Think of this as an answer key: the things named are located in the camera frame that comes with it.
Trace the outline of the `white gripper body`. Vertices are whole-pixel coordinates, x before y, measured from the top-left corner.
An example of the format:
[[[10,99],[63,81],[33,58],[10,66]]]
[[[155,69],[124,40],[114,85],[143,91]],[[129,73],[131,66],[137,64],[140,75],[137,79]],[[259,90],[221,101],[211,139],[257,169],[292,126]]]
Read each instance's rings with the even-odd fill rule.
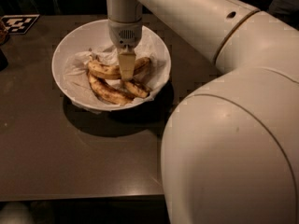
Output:
[[[109,36],[118,49],[134,49],[142,37],[142,22],[108,21]]]

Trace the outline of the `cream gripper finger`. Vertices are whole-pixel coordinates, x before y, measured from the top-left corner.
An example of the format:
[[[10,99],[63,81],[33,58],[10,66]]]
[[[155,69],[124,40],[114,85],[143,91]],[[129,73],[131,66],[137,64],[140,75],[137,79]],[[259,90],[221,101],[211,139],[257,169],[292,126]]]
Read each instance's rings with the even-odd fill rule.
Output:
[[[121,79],[131,80],[135,70],[135,51],[130,47],[119,50],[118,60],[121,72]]]

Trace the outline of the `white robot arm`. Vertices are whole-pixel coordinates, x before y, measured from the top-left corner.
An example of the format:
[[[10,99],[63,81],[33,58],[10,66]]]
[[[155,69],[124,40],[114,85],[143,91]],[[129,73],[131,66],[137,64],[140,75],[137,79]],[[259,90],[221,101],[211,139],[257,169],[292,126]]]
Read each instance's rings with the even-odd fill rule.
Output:
[[[299,224],[297,31],[238,0],[107,0],[113,29],[143,9],[221,72],[164,128],[171,224]]]

